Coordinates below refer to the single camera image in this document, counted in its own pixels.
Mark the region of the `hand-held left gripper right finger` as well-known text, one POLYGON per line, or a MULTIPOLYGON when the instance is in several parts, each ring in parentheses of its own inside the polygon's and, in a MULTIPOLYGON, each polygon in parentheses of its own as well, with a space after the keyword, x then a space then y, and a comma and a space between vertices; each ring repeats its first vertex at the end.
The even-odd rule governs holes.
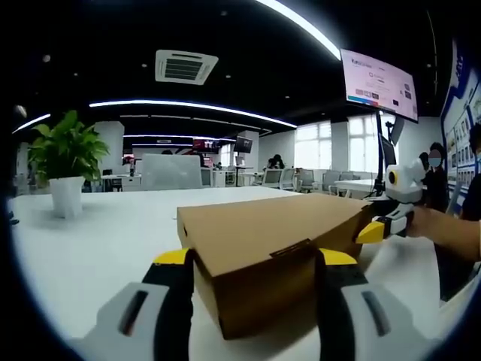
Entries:
POLYGON ((369 283, 349 254, 319 249, 315 288, 321 360, 415 358, 409 310, 385 287, 369 283))

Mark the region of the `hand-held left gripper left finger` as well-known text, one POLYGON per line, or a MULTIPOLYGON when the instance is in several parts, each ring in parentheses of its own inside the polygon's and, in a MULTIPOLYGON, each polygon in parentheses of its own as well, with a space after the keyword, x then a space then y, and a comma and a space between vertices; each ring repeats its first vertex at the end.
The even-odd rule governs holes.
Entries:
POLYGON ((98 360, 188 360, 195 252, 157 256, 142 281, 127 284, 98 312, 98 360))

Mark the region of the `person's right hand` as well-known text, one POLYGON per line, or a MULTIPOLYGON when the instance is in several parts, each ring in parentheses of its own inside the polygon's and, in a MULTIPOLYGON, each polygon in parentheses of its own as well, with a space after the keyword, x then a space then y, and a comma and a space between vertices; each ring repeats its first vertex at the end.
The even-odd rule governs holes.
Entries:
POLYGON ((424 237, 434 241, 436 238, 435 222, 439 215, 443 216, 436 210, 416 206, 413 209, 413 219, 407 227, 407 236, 412 238, 424 237))

